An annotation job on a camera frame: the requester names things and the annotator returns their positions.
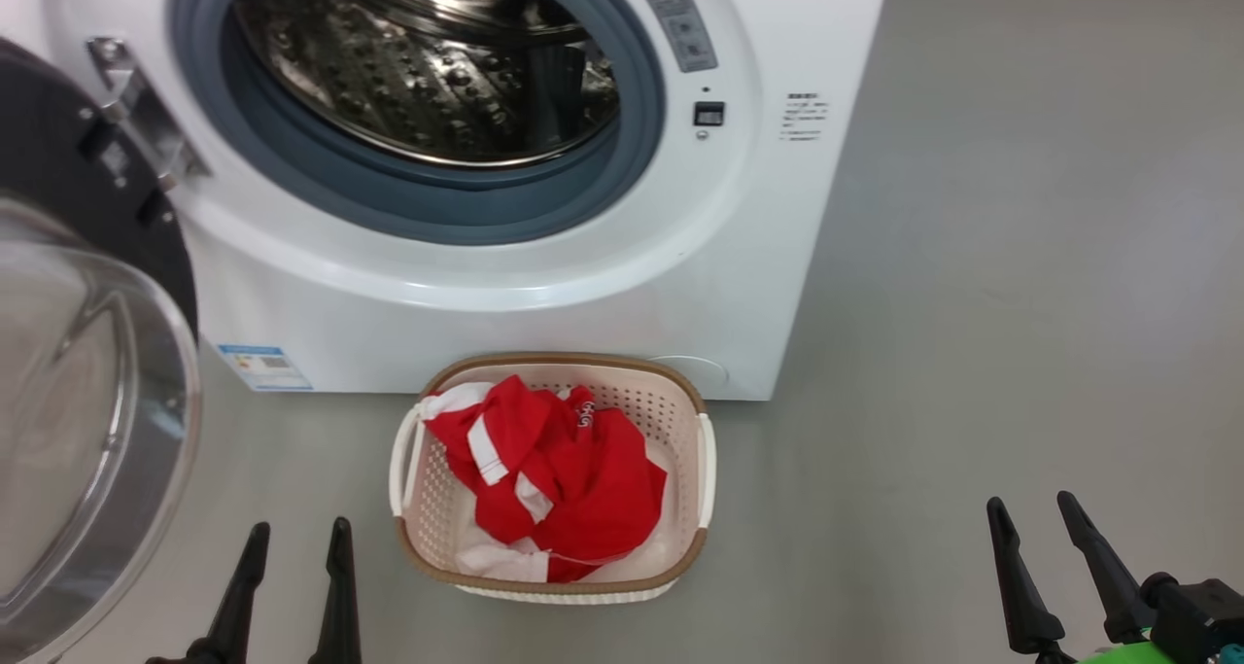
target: stainless steel drum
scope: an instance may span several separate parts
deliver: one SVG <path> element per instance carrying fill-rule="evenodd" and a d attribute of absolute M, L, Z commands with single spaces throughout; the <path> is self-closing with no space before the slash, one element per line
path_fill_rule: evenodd
<path fill-rule="evenodd" d="M 236 0 L 250 47 L 320 118 L 445 167 L 525 167 L 616 118 L 610 61 L 554 0 Z"/>

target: sticker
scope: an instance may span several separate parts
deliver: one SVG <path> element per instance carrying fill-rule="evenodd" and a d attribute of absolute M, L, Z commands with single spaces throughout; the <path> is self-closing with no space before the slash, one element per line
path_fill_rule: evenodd
<path fill-rule="evenodd" d="M 216 346 L 224 359 L 254 390 L 311 390 L 311 382 L 276 346 Z"/>
<path fill-rule="evenodd" d="M 781 141 L 820 141 L 830 118 L 830 103 L 819 92 L 786 93 L 781 114 Z"/>
<path fill-rule="evenodd" d="M 717 68 L 717 52 L 695 0 L 648 0 L 684 73 Z"/>

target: laundry basket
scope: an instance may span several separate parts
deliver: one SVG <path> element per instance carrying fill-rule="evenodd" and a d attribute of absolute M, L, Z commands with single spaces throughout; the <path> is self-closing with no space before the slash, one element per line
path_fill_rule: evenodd
<path fill-rule="evenodd" d="M 419 419 L 402 422 L 389 464 L 389 505 L 397 535 L 414 565 L 434 579 L 493 598 L 565 606 L 633 603 L 656 598 L 699 556 L 713 517 L 717 444 L 704 400 L 671 368 L 607 354 L 489 354 L 440 372 L 423 394 L 462 382 L 520 377 L 529 388 L 586 385 L 600 408 L 622 408 L 666 464 L 662 517 L 648 541 L 624 560 L 570 584 L 513 582 L 458 572 L 458 536 L 471 521 L 474 495 L 449 471 L 445 449 Z"/>

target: basket handle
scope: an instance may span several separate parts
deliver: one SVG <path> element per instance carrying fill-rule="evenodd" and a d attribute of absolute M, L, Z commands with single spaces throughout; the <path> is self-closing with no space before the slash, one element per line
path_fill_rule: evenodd
<path fill-rule="evenodd" d="M 700 476 L 700 527 L 713 521 L 713 501 L 717 499 L 717 434 L 708 413 L 700 413 L 699 476 Z"/>
<path fill-rule="evenodd" d="M 389 456 L 389 509 L 394 517 L 402 516 L 406 509 L 403 501 L 403 489 L 409 484 L 407 473 L 413 479 L 415 460 L 411 456 L 411 436 L 414 441 L 423 443 L 423 402 L 420 400 L 406 413 L 402 424 L 397 429 L 397 438 L 393 439 L 393 455 Z"/>

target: washing machine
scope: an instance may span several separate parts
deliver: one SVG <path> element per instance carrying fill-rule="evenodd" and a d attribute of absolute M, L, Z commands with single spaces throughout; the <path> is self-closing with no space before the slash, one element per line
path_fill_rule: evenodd
<path fill-rule="evenodd" d="M 254 389 L 581 349 L 768 399 L 881 4 L 0 0 L 0 35 L 88 95 L 66 145 L 175 226 Z"/>

